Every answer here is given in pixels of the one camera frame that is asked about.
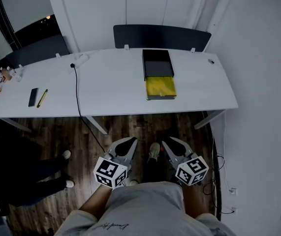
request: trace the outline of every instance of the smartphone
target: smartphone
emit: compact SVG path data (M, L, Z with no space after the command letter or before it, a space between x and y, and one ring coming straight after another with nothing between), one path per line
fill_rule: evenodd
M30 100L29 100L29 107L34 107L35 106L37 91L38 91L38 88L33 88L32 89L31 95L30 95Z

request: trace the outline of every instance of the yellow pen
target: yellow pen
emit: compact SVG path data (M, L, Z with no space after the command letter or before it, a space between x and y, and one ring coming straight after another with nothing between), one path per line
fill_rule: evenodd
M38 105L36 106L37 108L39 108L39 107L41 106L41 104L42 104L42 102L43 102L43 100L44 100L44 98L45 98L45 96L46 96L46 94L47 94L47 91L48 91L48 90L45 90L45 92L43 93L43 95L42 95L40 101L38 102Z

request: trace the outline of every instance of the black pants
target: black pants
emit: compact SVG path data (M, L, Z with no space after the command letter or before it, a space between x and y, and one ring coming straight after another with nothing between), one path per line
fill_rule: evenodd
M146 182L169 181L181 187L181 181L175 177L175 173L176 173L175 170L171 170L168 176L167 174L168 166L165 164L163 160L161 160L163 156L164 154L160 153L160 156L158 157L158 161L156 161L153 158L149 159L144 169L142 182L146 183Z
M39 161L33 165L24 165L7 171L7 176L2 176L7 201L13 206L30 206L42 199L64 190L66 179L58 179L45 182L43 180L57 171L61 170L68 163L62 156L55 159Z

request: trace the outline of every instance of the white desk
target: white desk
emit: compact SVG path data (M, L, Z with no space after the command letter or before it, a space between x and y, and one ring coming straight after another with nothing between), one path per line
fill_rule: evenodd
M102 132L96 116L135 115L216 110L199 128L238 104L216 55L169 50L177 96L174 100L146 99L142 49L109 49L91 54L78 70L81 114ZM0 118L79 116L75 73L69 74L74 54L24 67L21 82L2 86ZM32 88L39 88L36 103L48 89L40 108L28 107Z

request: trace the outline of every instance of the black cable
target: black cable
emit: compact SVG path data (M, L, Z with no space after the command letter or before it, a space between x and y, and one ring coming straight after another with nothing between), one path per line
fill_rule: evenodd
M78 76L77 76L77 71L76 71L76 68L75 68L75 64L73 64L73 63L70 64L70 67L75 70L75 74L76 74L76 98L77 98L77 106L78 106L79 118L82 120L82 122L85 124L85 126L87 126L87 128L89 129L89 131L91 132L91 134L93 135L93 137L95 138L95 140L97 141L97 143L99 144L99 146L101 147L103 152L105 153L104 148L102 147L102 145L100 144L98 139L95 137L95 135L92 132L92 130L90 129L90 127L86 124L85 120L82 118L82 115L81 115L81 112L80 112L80 107L79 107L79 99L78 99Z
M218 168L218 170L221 170L223 167L224 167L224 163L225 163L225 160L224 160L224 157L223 156L221 156L221 155L216 155L216 157L221 157L222 159L223 159L223 165L220 167L220 168ZM206 193L205 192L205 187L207 186L207 185L209 185L209 184L211 184L211 187L210 187L210 193ZM211 195L211 200L212 200L212 202L213 202L213 205L214 205L214 207L216 207L217 208L217 206L215 205L215 201L214 201L214 197L213 197L213 193L215 192L215 190L216 190L216 180L214 179L214 180L212 180L212 181L210 181L209 183L206 183L205 185L204 185L204 187L203 187L203 193L205 194L205 195ZM221 214L232 214L232 213L234 213L234 211L231 211L231 212L220 212Z
M217 155L217 157L221 157L223 159L223 165L218 169L218 170L221 170L224 167L225 160L222 155Z
M214 184L214 189L212 189L212 187L211 187L210 193L205 193L205 187L206 187L208 184L213 184L213 183L215 183L215 184ZM203 193L204 193L205 195L211 195L211 200L212 200L212 202L213 202L213 205L214 205L214 207L217 208L217 206L215 205L214 197L213 197L213 193L215 192L215 190L216 190L216 180L212 180L211 182L205 184L204 187L203 187ZM221 211L220 213L221 213L221 214L232 214L232 213L234 213L234 211L231 211L231 212L222 212L222 211Z

